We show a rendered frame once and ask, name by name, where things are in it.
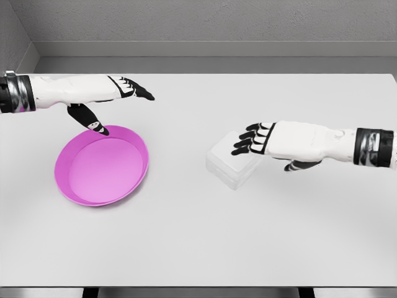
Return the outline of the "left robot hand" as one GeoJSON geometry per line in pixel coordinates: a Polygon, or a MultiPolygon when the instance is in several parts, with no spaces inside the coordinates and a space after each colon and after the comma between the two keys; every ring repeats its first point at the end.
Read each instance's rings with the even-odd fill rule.
{"type": "Polygon", "coordinates": [[[68,77],[66,82],[69,86],[65,89],[61,101],[67,104],[68,114],[83,127],[105,136],[109,135],[109,131],[88,108],[87,103],[108,102],[127,97],[154,100],[154,96],[143,86],[124,76],[90,74],[68,77]]]}

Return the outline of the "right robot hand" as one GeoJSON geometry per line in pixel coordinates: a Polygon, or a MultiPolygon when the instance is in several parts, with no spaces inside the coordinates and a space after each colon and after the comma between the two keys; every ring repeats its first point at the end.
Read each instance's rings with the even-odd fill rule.
{"type": "Polygon", "coordinates": [[[246,127],[233,145],[233,156],[255,153],[288,160],[285,172],[309,169],[325,158],[327,128],[300,122],[260,122],[246,127]]]}

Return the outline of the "clear plastic egg box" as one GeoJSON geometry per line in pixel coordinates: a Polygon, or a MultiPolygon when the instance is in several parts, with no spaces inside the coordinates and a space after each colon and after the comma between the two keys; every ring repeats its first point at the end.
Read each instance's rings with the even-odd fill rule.
{"type": "Polygon", "coordinates": [[[207,151],[206,169],[233,190],[239,188],[259,166],[262,157],[255,154],[232,155],[239,133],[230,131],[207,151]]]}

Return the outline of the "pink round plate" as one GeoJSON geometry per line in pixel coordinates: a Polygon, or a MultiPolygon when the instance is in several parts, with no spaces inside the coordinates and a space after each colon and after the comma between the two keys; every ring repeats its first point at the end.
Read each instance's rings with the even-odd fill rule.
{"type": "Polygon", "coordinates": [[[87,130],[70,140],[55,163],[55,182],[67,199],[102,206],[123,199],[146,176],[149,152],[136,132],[117,125],[105,136],[87,130]]]}

